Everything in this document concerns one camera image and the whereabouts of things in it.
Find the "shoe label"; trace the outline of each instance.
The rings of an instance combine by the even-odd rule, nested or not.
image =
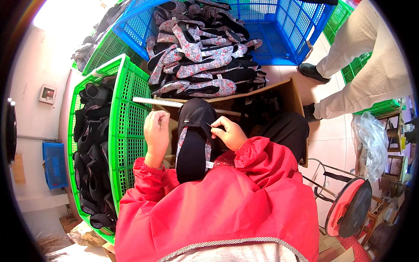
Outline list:
[[[214,167],[214,162],[205,161],[205,167],[206,168],[213,168]]]

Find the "hand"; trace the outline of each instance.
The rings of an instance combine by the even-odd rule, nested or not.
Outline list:
[[[166,149],[169,146],[169,118],[166,111],[151,111],[144,121],[144,137],[147,142],[147,154],[144,163],[152,168],[161,166]]]
[[[215,128],[219,125],[224,126],[225,132],[220,128]],[[215,139],[215,137],[218,136],[232,151],[237,151],[247,140],[247,137],[240,126],[226,117],[220,117],[212,123],[211,126],[214,127],[211,128],[212,138]]]

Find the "blue plastic crate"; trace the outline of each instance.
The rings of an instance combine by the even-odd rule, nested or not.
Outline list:
[[[45,160],[45,180],[49,189],[67,187],[63,143],[42,143],[42,158]]]
[[[158,27],[152,14],[155,6],[167,0],[133,0],[113,31],[135,52],[148,61],[145,41],[156,35]],[[263,45],[252,51],[260,65],[298,65],[323,31],[334,6],[298,0],[221,0],[231,6],[230,13],[245,21],[250,38],[260,38]]]

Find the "checkered trim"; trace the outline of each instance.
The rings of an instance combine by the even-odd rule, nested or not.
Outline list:
[[[220,240],[220,241],[211,241],[211,242],[203,242],[203,243],[197,243],[188,245],[186,247],[183,247],[179,250],[176,250],[175,252],[172,252],[168,254],[167,256],[164,256],[160,258],[157,262],[164,262],[168,261],[175,256],[178,256],[180,254],[183,254],[189,250],[199,248],[199,247],[206,247],[206,246],[217,246],[217,245],[230,245],[230,244],[240,244],[245,242],[276,242],[278,244],[281,244],[291,250],[301,262],[309,262],[308,259],[306,259],[297,249],[295,249],[293,246],[288,244],[287,242],[283,241],[282,239],[276,238],[276,237],[251,237],[247,239],[231,239],[231,240]]]

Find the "red jacket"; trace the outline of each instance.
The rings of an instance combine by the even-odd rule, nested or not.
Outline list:
[[[317,260],[316,201],[287,147],[250,138],[219,156],[202,181],[181,185],[174,169],[143,161],[135,161],[134,188],[120,202],[118,262],[166,261],[197,247],[247,241],[274,241],[300,261]]]

